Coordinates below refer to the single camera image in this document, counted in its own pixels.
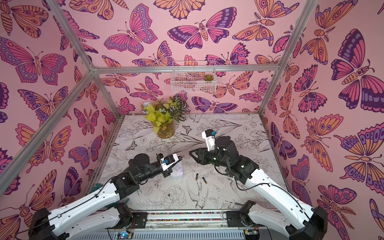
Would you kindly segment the white digital alarm clock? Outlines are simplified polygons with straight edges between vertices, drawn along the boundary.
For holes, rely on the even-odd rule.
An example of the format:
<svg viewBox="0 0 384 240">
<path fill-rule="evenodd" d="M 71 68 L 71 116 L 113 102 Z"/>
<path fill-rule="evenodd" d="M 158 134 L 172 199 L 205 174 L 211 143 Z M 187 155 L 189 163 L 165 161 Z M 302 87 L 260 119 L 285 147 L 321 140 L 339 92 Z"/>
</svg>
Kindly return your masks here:
<svg viewBox="0 0 384 240">
<path fill-rule="evenodd" d="M 183 162 L 179 161 L 172 167 L 171 177 L 173 179 L 181 179 L 184 175 Z"/>
</svg>

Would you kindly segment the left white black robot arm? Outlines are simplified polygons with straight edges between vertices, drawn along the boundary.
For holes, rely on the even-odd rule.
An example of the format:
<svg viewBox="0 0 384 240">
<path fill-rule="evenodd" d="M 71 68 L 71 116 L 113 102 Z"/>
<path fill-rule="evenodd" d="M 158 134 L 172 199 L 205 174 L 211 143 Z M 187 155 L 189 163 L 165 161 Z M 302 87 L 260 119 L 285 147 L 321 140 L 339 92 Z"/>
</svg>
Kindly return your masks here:
<svg viewBox="0 0 384 240">
<path fill-rule="evenodd" d="M 99 190 L 66 206 L 49 211 L 38 210 L 28 230 L 30 240 L 74 240 L 93 231 L 133 225 L 133 214 L 120 201 L 138 191 L 157 175 L 167 177 L 183 158 L 177 154 L 157 155 L 150 163 L 147 154 L 129 160 L 129 166 L 108 180 Z"/>
</svg>

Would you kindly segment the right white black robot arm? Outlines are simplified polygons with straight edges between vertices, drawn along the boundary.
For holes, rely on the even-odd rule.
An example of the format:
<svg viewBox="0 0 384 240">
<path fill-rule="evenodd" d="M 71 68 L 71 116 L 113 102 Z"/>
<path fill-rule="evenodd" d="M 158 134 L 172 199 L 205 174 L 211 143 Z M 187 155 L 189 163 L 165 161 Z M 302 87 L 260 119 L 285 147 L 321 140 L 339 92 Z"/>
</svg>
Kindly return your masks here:
<svg viewBox="0 0 384 240">
<path fill-rule="evenodd" d="M 240 155 L 230 137 L 206 137 L 206 148 L 189 152 L 200 165 L 225 167 L 225 173 L 268 200 L 277 211 L 270 211 L 248 201 L 239 214 L 246 221 L 263 225 L 290 240 L 322 240 L 328 230 L 328 213 L 297 199 L 273 181 L 258 164 Z"/>
</svg>

